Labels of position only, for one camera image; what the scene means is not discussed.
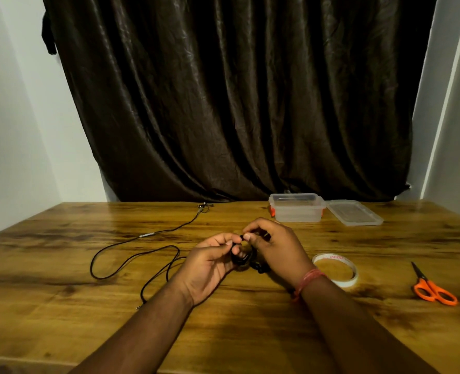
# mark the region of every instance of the hand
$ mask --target hand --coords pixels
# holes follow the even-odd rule
[[[244,240],[261,252],[271,270],[294,288],[297,288],[308,271],[316,268],[292,228],[269,219],[258,218],[242,232]],[[261,237],[265,232],[271,236],[269,241]]]
[[[239,235],[225,232],[197,244],[170,282],[178,284],[194,306],[203,302],[221,280],[234,268],[230,258],[233,243],[240,244]],[[239,245],[233,253],[240,252]]]

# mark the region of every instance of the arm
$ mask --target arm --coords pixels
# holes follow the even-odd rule
[[[269,241],[259,236],[264,231]],[[243,232],[271,269],[295,288],[315,268],[292,229],[260,218]],[[343,372],[437,373],[328,278],[313,280],[301,295]]]
[[[156,372],[192,308],[233,269],[233,242],[240,237],[222,233],[198,244],[170,282],[71,373]]]

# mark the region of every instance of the scissor blade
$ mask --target scissor blade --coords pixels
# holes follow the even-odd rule
[[[412,261],[412,266],[413,266],[413,270],[415,270],[415,273],[417,274],[417,277],[418,278],[423,278],[427,281],[427,278],[426,276],[424,276],[424,273],[422,273],[420,271],[420,269],[417,267],[417,265],[415,265],[415,263]]]

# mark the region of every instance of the red thread bracelet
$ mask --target red thread bracelet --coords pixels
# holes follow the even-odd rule
[[[308,271],[308,273],[306,273],[303,277],[303,279],[301,280],[301,282],[299,282],[295,292],[294,292],[294,298],[292,299],[293,302],[297,302],[299,301],[299,299],[301,298],[300,295],[301,295],[301,291],[308,285],[309,282],[313,281],[314,279],[318,278],[318,277],[321,277],[321,276],[325,276],[326,277],[326,274],[324,272],[322,272],[320,269],[318,268],[315,268],[315,269],[312,269],[310,271]]]

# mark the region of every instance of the black cable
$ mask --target black cable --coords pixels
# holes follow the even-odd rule
[[[193,217],[192,220],[190,220],[189,222],[186,222],[186,223],[183,223],[183,224],[180,224],[179,226],[177,226],[176,228],[172,228],[172,229],[165,229],[165,230],[161,230],[161,231],[155,231],[155,232],[149,232],[149,233],[145,233],[145,234],[142,234],[140,236],[137,236],[137,237],[134,237],[134,238],[131,238],[131,239],[128,239],[128,240],[124,240],[124,241],[120,241],[119,243],[114,243],[114,244],[111,244],[111,245],[107,245],[106,247],[102,248],[100,251],[98,251],[97,253],[95,253],[95,255],[93,256],[93,258],[91,259],[91,262],[90,262],[90,275],[95,278],[96,280],[104,280],[104,279],[108,279],[108,278],[111,278],[113,276],[115,276],[117,273],[119,273],[121,271],[121,269],[123,269],[128,263],[130,263],[133,259],[135,259],[136,257],[139,257],[139,256],[143,256],[143,255],[147,255],[147,254],[150,254],[150,253],[154,253],[154,252],[158,252],[160,250],[163,250],[163,249],[166,249],[166,248],[175,248],[176,249],[176,254],[175,254],[175,257],[173,257],[173,259],[171,259],[171,261],[167,264],[165,264],[161,270],[159,270],[156,274],[154,274],[154,276],[149,279],[145,285],[143,285],[142,289],[140,290],[140,298],[142,299],[142,302],[143,304],[145,304],[147,301],[146,299],[144,298],[143,296],[143,292],[145,290],[145,288],[153,281],[155,280],[165,269],[166,269],[166,282],[169,281],[169,270],[171,269],[172,265],[178,261],[178,260],[181,260],[183,258],[187,258],[186,256],[180,256],[180,249],[176,246],[176,245],[165,245],[164,247],[161,247],[161,248],[156,248],[156,249],[151,249],[149,251],[145,251],[145,252],[140,252],[140,253],[135,253],[134,255],[131,255],[130,257],[128,257],[112,274],[109,274],[108,276],[105,276],[105,277],[98,277],[96,276],[94,273],[93,273],[93,265],[95,264],[95,260],[97,259],[98,255],[100,255],[100,253],[102,253],[103,251],[109,249],[109,248],[112,248],[112,247],[115,247],[117,245],[121,245],[121,244],[125,244],[125,243],[129,243],[131,241],[135,241],[135,240],[138,240],[138,239],[141,239],[141,238],[144,238],[144,237],[147,237],[147,236],[154,236],[154,235],[158,235],[160,233],[164,233],[164,232],[174,232],[176,231],[177,229],[179,228],[182,228],[183,226],[186,226],[190,223],[192,223],[194,220],[197,219],[197,217],[200,215],[200,214],[205,214],[209,211],[209,208],[214,206],[212,203],[202,203],[200,205],[198,205],[198,210],[197,210],[197,213],[196,213],[196,216]]]

